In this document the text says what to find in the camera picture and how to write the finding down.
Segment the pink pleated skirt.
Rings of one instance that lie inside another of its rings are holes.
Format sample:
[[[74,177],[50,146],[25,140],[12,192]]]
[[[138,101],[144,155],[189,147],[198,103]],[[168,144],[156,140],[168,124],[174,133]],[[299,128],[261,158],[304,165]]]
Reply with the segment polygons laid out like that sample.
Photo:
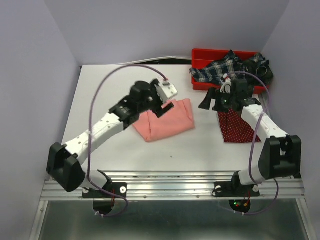
[[[151,143],[170,138],[195,128],[192,103],[189,98],[172,100],[174,105],[158,118],[152,111],[144,112],[133,124],[145,142]]]

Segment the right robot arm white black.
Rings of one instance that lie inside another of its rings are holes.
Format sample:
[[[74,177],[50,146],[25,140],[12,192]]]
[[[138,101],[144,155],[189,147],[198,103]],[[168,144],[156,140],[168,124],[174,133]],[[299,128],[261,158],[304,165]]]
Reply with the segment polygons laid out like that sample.
[[[252,96],[248,83],[244,79],[227,79],[217,89],[211,87],[200,109],[212,109],[218,113],[234,110],[240,114],[263,143],[262,151],[256,163],[249,156],[248,168],[236,171],[230,181],[215,182],[216,197],[244,196],[255,185],[266,180],[296,176],[301,170],[302,140],[297,135],[289,135],[279,128],[266,114],[267,109]]]

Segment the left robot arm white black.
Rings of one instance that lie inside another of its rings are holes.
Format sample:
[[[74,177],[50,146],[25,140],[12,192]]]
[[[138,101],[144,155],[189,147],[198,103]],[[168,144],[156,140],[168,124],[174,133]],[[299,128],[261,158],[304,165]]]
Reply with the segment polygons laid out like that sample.
[[[160,118],[174,107],[169,100],[176,97],[176,87],[168,81],[154,79],[137,81],[127,96],[113,106],[101,120],[87,131],[62,144],[55,142],[49,149],[46,171],[66,191],[79,187],[92,188],[100,197],[111,193],[110,179],[102,172],[83,168],[88,153],[93,153],[108,139],[135,123],[140,114],[152,111]]]

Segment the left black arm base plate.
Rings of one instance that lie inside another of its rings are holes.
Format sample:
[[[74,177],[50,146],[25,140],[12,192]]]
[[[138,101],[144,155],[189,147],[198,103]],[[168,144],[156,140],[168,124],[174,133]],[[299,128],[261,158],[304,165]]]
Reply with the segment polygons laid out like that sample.
[[[80,185],[84,190],[98,191],[105,197],[111,198],[112,206],[108,211],[94,210],[96,216],[100,216],[102,218],[116,217],[122,215],[128,209],[128,200],[124,196],[116,194],[114,190],[109,190],[112,183],[112,179],[107,176],[105,172],[102,170],[96,170],[88,172],[83,183]],[[118,212],[112,213],[116,198],[124,200],[125,207]]]

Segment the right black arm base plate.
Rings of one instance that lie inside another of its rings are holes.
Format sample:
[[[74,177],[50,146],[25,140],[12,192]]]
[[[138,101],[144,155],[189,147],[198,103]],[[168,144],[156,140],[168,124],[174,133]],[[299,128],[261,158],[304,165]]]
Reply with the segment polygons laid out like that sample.
[[[251,198],[259,197],[260,191],[257,185],[234,186],[231,182],[218,181],[214,183],[211,195],[215,198],[230,198],[230,210],[245,215],[251,209]]]

